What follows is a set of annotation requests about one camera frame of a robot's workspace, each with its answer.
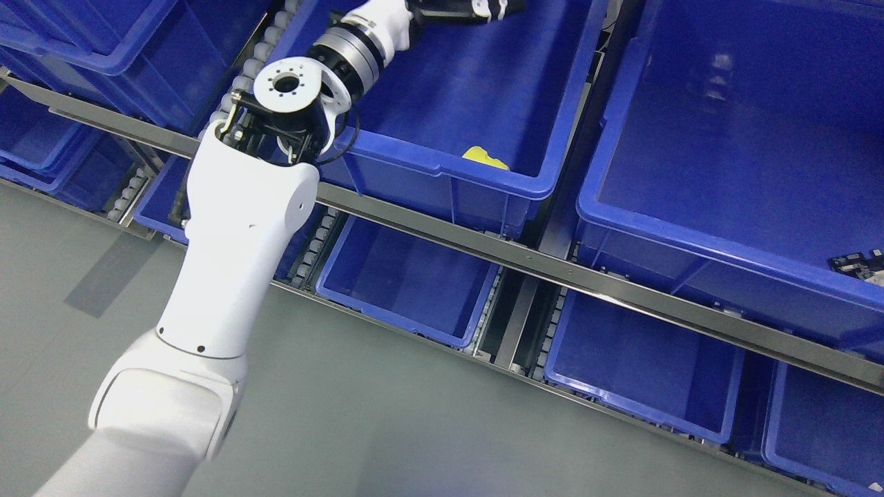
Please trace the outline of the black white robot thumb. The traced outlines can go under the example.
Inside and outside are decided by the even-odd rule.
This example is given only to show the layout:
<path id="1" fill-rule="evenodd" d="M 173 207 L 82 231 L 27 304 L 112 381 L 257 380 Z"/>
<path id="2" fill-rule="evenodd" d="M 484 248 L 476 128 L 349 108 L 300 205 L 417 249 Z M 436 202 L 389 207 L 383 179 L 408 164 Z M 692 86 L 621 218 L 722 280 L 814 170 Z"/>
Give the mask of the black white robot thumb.
<path id="1" fill-rule="evenodd" d="M 474 24 L 488 24 L 495 20 L 504 20 L 524 12 L 526 7 L 527 1 L 473 1 L 472 22 Z"/>

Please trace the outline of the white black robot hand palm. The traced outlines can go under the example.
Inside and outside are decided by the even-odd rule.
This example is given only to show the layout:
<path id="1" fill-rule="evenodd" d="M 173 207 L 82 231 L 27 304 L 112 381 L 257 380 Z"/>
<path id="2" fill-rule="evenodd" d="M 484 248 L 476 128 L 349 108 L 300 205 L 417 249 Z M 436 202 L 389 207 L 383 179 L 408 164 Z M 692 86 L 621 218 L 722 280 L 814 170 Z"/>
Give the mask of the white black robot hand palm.
<path id="1" fill-rule="evenodd" d="M 483 1 L 369 1 L 345 13 L 344 23 L 367 29 L 384 50 L 408 50 L 426 24 L 476 24 Z"/>

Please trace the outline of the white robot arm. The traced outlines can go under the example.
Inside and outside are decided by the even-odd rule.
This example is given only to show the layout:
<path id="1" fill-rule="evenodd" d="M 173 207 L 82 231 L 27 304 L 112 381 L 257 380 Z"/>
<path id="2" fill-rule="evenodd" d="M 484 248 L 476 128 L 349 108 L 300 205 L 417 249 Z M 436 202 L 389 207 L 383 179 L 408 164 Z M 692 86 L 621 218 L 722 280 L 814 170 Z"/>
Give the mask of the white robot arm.
<path id="1" fill-rule="evenodd" d="M 247 343 L 309 219 L 338 117 L 427 22 L 502 20 L 523 1 L 369 1 L 331 17 L 300 57 L 267 63 L 205 129 L 186 181 L 186 255 L 158 323 L 114 362 L 85 443 L 38 496 L 180 496 L 238 412 Z"/>

